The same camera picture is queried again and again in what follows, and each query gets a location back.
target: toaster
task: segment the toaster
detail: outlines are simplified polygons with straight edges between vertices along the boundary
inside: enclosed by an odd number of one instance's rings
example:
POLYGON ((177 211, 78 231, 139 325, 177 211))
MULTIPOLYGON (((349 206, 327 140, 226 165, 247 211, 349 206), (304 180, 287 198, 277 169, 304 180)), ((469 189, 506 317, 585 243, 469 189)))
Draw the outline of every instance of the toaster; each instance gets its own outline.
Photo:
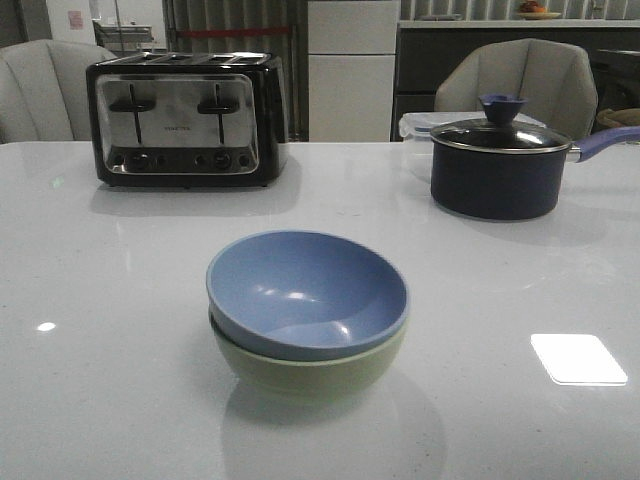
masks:
POLYGON ((258 186, 284 166, 281 59, 141 53, 87 68, 98 178, 112 186, 258 186))

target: plate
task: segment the plate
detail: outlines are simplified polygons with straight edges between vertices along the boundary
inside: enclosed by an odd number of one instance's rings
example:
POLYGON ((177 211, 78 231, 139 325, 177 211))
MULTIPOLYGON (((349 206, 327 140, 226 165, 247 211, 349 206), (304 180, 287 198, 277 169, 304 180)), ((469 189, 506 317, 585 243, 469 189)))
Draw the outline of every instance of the plate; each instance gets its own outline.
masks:
POLYGON ((552 18, 558 18, 560 12, 516 12, 520 18, 525 20, 551 20, 552 18))

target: saucepan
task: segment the saucepan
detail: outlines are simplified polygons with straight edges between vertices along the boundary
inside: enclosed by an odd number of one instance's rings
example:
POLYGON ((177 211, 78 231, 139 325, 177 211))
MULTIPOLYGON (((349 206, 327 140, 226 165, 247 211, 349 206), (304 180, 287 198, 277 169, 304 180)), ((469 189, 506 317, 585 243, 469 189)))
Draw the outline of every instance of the saucepan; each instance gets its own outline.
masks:
POLYGON ((486 119, 431 130, 431 195, 446 209, 472 217, 542 216, 558 202, 565 162, 583 162, 613 144, 640 140, 640 127, 621 127, 574 142, 556 130, 512 121, 526 99, 489 94, 480 101, 486 119))

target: gray chair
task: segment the gray chair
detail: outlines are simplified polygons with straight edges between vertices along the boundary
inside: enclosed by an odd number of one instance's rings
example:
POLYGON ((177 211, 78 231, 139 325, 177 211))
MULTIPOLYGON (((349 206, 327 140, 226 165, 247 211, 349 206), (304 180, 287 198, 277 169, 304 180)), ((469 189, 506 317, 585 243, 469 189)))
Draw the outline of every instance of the gray chair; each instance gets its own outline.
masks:
POLYGON ((96 45, 35 40, 0 49, 0 143, 90 140, 86 68, 96 45))
POLYGON ((598 104, 586 51, 533 38, 473 51, 436 92, 435 110, 481 110, 485 93, 527 97, 522 113, 573 139, 590 133, 598 104))

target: white cabinet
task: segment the white cabinet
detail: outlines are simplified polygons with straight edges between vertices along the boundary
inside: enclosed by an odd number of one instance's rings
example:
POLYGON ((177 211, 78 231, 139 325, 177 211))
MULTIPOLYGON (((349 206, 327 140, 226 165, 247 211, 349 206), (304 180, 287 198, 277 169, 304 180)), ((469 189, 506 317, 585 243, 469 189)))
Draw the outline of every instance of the white cabinet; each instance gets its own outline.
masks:
POLYGON ((309 140, 386 142, 400 1, 309 2, 309 140))

